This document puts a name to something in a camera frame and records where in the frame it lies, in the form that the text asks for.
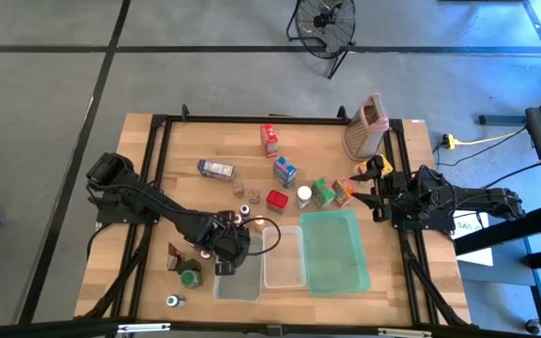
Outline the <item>black floor fan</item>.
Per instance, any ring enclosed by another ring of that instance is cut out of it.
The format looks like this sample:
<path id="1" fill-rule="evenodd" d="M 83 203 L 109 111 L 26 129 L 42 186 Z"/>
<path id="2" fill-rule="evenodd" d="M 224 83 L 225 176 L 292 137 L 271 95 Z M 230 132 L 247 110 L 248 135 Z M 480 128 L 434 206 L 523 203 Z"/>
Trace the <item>black floor fan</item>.
<path id="1" fill-rule="evenodd" d="M 330 80 L 356 45 L 355 30 L 354 0 L 296 0 L 286 37 L 299 41 L 312 56 L 332 60 Z"/>

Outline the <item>blue Rice Krispies cereal box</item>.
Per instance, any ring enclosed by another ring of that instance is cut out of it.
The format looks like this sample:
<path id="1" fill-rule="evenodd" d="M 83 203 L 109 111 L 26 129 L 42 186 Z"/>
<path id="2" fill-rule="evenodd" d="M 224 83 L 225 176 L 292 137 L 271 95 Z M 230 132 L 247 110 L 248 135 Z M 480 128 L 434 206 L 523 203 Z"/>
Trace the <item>blue Rice Krispies cereal box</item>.
<path id="1" fill-rule="evenodd" d="M 273 174 L 280 184 L 288 189 L 296 180 L 297 168 L 285 157 L 280 156 L 272 166 Z"/>

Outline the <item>red-lidded spice tin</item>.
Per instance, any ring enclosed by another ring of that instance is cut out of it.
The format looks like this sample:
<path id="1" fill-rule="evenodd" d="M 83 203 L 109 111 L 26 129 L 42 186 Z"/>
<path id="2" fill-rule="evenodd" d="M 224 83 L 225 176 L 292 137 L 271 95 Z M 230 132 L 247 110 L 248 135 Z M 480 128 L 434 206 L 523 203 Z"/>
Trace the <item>red-lidded spice tin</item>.
<path id="1" fill-rule="evenodd" d="M 276 190 L 270 190 L 266 199 L 267 209 L 279 214 L 284 213 L 287 202 L 288 196 Z"/>

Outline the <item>grey desk foot bar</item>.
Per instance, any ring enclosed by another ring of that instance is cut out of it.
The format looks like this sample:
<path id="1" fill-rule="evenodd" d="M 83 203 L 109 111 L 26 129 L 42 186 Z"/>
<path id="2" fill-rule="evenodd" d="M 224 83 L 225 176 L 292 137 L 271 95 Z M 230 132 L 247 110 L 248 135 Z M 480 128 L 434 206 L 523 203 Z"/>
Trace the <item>grey desk foot bar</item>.
<path id="1" fill-rule="evenodd" d="M 524 126 L 527 124 L 524 115 L 479 115 L 478 122 L 484 126 Z"/>

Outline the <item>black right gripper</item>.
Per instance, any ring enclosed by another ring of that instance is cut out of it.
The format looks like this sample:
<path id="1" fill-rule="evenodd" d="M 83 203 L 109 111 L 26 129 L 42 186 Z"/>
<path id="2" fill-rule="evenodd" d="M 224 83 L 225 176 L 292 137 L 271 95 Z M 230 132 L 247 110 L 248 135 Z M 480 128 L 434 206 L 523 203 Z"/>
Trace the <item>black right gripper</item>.
<path id="1" fill-rule="evenodd" d="M 375 221 L 403 221 L 407 198 L 411 197 L 408 176 L 404 172 L 392 172 L 381 177 L 384 167 L 383 157 L 372 157 L 357 164 L 349 179 L 358 182 L 374 179 L 374 194 L 354 192 L 352 196 L 373 209 Z"/>

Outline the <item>black aluminium table frame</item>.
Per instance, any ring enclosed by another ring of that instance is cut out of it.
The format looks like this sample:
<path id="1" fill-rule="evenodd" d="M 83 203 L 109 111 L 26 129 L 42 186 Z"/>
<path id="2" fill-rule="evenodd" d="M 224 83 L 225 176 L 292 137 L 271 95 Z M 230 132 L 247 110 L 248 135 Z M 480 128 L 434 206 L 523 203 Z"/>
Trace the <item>black aluminium table frame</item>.
<path id="1" fill-rule="evenodd" d="M 237 208 L 239 199 L 230 184 L 196 173 L 198 159 L 214 159 L 238 166 L 246 187 L 256 185 L 268 194 L 280 188 L 272 177 L 271 159 L 262 155 L 259 128 L 272 123 L 279 134 L 279 149 L 296 163 L 303 161 L 304 178 L 334 178 L 352 171 L 342 147 L 343 120 L 338 117 L 127 114 L 117 146 L 112 149 L 133 161 L 140 170 L 152 119 L 169 117 L 168 148 L 162 173 L 162 190 L 181 205 L 204 210 Z M 432 161 L 428 133 L 422 120 L 403 120 L 410 166 Z M 388 223 L 374 223 L 371 211 L 351 202 L 357 213 L 371 287 L 363 293 L 315 297 L 304 287 L 262 287 L 257 301 L 217 300 L 212 295 L 213 265 L 201 263 L 204 286 L 186 289 L 165 269 L 167 242 L 195 258 L 194 250 L 178 237 L 175 226 L 160 220 L 153 226 L 146 270 L 136 318 L 171 322 L 171 330 L 218 330 L 278 334 L 375 334 L 371 327 L 413 330 L 398 233 Z M 103 296 L 118 274 L 128 225 L 113 224 L 94 239 L 77 299 L 75 315 L 84 315 Z M 452 241 L 445 235 L 424 234 L 433 283 L 454 308 L 470 322 Z M 187 304 L 165 305 L 171 293 L 185 295 Z"/>

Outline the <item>yellow Corn Pops cereal box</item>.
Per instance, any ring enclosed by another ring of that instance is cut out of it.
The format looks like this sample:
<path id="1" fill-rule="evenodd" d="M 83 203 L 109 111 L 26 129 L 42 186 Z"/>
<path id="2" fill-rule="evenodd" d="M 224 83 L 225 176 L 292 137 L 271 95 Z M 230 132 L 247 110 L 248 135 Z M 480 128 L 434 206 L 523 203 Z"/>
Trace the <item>yellow Corn Pops cereal box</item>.
<path id="1" fill-rule="evenodd" d="M 354 168 L 354 176 L 350 180 L 366 182 L 369 180 L 385 177 L 394 170 L 393 166 L 381 154 L 374 155 L 367 161 L 357 164 Z"/>

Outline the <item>teal plastic bin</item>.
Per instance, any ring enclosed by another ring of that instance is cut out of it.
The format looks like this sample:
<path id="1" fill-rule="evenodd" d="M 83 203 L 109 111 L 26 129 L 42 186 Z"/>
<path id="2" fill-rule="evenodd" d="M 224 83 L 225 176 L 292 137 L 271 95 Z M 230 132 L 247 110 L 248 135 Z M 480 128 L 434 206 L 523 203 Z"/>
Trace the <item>teal plastic bin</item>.
<path id="1" fill-rule="evenodd" d="M 309 292 L 314 296 L 362 293 L 371 288 L 356 212 L 308 212 L 300 217 Z"/>

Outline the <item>red Froot Loops cereal box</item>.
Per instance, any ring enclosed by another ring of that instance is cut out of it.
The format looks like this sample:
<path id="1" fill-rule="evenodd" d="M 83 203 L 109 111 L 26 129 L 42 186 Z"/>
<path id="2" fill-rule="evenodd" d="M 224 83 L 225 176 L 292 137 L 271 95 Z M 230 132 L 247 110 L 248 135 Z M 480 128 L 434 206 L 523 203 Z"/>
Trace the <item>red Froot Loops cereal box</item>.
<path id="1" fill-rule="evenodd" d="M 278 136 L 274 126 L 269 123 L 260 127 L 261 145 L 267 158 L 278 154 Z"/>

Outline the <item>green-lidded spice jar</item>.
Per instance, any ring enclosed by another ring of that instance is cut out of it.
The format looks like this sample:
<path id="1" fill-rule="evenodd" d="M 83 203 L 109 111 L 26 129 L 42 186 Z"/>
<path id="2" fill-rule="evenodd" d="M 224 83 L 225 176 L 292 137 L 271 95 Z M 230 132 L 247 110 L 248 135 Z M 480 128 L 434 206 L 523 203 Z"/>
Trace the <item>green-lidded spice jar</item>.
<path id="1" fill-rule="evenodd" d="M 191 259 L 179 263 L 177 272 L 180 283 L 186 288 L 194 289 L 203 284 L 201 265 L 196 260 Z"/>

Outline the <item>clear plastic bin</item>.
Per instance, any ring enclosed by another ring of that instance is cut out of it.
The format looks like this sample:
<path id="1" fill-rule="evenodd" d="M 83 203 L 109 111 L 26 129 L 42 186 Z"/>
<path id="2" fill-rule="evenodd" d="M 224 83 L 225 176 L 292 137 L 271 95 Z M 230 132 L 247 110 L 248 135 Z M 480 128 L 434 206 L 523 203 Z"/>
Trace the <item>clear plastic bin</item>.
<path id="1" fill-rule="evenodd" d="M 264 250 L 280 239 L 274 249 L 263 254 L 263 284 L 269 289 L 304 287 L 307 279 L 301 228 L 284 226 L 280 230 L 278 233 L 268 226 L 262 233 Z"/>

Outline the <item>white-lidded glass spice jar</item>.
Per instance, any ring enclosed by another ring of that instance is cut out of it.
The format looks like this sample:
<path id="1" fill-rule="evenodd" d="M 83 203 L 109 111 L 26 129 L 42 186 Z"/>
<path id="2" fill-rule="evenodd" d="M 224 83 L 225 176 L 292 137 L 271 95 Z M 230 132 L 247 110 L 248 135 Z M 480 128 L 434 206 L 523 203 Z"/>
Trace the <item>white-lidded glass spice jar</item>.
<path id="1" fill-rule="evenodd" d="M 304 209 L 312 198 L 312 190 L 308 186 L 300 186 L 296 190 L 295 204 L 299 209 Z"/>

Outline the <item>brown packet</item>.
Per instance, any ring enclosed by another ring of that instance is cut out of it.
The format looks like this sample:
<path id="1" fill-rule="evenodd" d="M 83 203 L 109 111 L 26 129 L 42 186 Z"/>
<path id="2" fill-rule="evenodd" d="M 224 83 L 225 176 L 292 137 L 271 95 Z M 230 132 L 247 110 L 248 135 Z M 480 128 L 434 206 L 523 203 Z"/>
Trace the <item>brown packet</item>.
<path id="1" fill-rule="evenodd" d="M 178 266 L 184 261 L 181 252 L 171 243 L 167 243 L 166 268 L 168 270 L 177 270 Z"/>

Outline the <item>green Kellogg's cereal box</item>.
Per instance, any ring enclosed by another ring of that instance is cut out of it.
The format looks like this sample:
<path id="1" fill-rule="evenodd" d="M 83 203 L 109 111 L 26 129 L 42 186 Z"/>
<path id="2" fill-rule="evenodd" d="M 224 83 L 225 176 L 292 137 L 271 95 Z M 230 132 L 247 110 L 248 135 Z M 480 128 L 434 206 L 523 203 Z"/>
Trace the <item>green Kellogg's cereal box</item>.
<path id="1" fill-rule="evenodd" d="M 311 185 L 312 199 L 319 209 L 328 207 L 335 197 L 333 189 L 324 177 L 319 178 Z"/>

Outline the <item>white printed paper sheet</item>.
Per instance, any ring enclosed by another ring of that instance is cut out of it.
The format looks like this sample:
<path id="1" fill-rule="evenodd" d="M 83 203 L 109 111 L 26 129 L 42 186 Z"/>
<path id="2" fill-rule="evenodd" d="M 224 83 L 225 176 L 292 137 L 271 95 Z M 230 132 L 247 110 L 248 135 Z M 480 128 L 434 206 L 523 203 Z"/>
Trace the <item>white printed paper sheet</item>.
<path id="1" fill-rule="evenodd" d="M 477 213 L 470 211 L 457 210 L 454 213 L 455 229 L 451 232 L 451 239 L 462 238 L 479 230 L 489 227 L 488 215 L 485 212 Z M 458 254 L 458 261 L 478 264 L 482 266 L 493 266 L 493 256 L 490 249 Z"/>

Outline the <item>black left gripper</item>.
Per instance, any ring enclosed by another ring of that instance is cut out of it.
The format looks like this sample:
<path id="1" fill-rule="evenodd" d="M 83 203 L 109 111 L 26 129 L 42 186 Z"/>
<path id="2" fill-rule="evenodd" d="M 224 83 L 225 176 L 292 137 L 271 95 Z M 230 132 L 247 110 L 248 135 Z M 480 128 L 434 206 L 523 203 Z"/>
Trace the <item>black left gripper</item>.
<path id="1" fill-rule="evenodd" d="M 250 234 L 247 228 L 238 223 L 238 216 L 233 210 L 216 213 L 191 211 L 194 217 L 190 227 L 190 242 L 200 250 L 214 254 L 223 263 L 215 264 L 217 276 L 235 273 L 249 253 Z"/>

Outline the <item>orange cereal box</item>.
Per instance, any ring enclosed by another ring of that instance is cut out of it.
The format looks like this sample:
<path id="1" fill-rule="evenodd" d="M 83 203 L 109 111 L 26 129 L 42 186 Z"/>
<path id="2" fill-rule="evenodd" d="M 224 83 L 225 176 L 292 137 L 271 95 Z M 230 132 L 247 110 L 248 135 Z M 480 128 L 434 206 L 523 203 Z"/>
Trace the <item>orange cereal box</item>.
<path id="1" fill-rule="evenodd" d="M 333 201 L 339 207 L 345 207 L 352 199 L 356 189 L 347 177 L 339 177 L 332 184 Z"/>

